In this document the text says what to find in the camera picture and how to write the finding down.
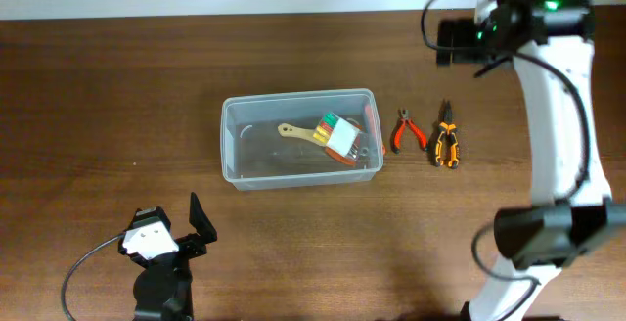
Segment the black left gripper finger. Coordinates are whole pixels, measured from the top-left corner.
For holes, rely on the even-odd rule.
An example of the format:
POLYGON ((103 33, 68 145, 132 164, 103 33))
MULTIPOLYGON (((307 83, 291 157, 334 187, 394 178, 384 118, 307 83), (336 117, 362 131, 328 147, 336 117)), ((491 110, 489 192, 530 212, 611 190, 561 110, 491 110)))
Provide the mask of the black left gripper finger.
POLYGON ((204 242, 217 241, 217 231, 202 209, 195 192, 190 195, 189 223, 196 229, 197 234, 204 242))
POLYGON ((161 222, 167 231, 170 230, 171 222, 162 207, 156 206, 147 209, 137 209, 131 220, 131 228, 140 228, 155 222, 161 222))

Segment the clear plastic container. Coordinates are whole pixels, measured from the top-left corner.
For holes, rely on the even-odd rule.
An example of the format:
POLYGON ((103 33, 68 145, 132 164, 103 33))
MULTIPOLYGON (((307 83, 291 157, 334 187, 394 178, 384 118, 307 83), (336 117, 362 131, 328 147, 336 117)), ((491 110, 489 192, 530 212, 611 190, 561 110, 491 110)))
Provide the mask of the clear plastic container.
POLYGON ((240 191, 369 181, 383 167, 381 141, 375 96, 366 88, 234 97, 222 107, 222 173, 240 191), (374 128, 367 121, 367 104, 373 109, 374 128), (282 123, 315 129, 329 112, 362 131, 355 167, 332 159, 318 145, 278 132, 282 123))

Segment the wooden handled orange scraper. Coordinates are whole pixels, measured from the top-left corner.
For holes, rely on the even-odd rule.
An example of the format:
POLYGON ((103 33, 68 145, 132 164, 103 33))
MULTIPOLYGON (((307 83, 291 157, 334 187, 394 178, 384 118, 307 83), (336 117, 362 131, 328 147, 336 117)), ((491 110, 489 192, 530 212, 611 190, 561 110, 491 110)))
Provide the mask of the wooden handled orange scraper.
POLYGON ((324 137, 322 135, 319 135, 314 129, 304 129, 304 128, 295 127, 288 123, 282 123, 278 126, 278 132, 282 137, 297 138, 297 139, 305 140, 315 145, 318 145, 325 150, 326 154, 329 157, 331 157, 335 161, 338 161, 342 164, 345 164, 351 167, 356 166, 357 160, 360 157, 360 137, 359 136, 357 136, 355 141, 353 142, 350 152, 346 156, 342 156, 337 151, 329 148, 326 145, 326 143, 323 141, 324 137))

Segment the clear screwdriver bit case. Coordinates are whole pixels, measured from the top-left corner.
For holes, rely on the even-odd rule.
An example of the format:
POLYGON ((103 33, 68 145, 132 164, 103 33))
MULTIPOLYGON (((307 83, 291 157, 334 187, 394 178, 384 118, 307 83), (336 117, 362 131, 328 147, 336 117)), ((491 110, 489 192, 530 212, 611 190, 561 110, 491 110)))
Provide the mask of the clear screwdriver bit case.
POLYGON ((362 131, 356 125, 335 113, 326 113, 313 130, 313 138, 320 141, 340 160, 356 162, 360 155, 362 131))

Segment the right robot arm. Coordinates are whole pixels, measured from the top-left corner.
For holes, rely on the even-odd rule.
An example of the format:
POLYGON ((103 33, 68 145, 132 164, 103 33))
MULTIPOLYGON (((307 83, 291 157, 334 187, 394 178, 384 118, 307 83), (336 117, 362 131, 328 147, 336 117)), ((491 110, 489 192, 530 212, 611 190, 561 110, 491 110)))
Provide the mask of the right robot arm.
MULTIPOLYGON (((428 42, 441 66, 511 64, 525 100, 531 203, 503 208, 485 231, 499 251, 464 320, 519 320, 579 256, 625 225, 599 160, 591 101, 591 0, 476 0, 428 42)), ((224 178, 241 191, 367 181, 397 151, 366 89, 227 99, 219 121, 224 178)))

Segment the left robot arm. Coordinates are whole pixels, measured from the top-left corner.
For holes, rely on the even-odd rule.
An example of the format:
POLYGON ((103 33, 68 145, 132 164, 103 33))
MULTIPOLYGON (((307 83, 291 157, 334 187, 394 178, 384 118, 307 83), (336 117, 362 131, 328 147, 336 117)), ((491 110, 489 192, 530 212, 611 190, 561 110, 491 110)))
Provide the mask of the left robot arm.
POLYGON ((174 239, 160 207, 138 209, 123 232, 118 252, 143 271, 133 285, 136 321, 194 321, 190 260, 206 254, 198 233, 174 239))

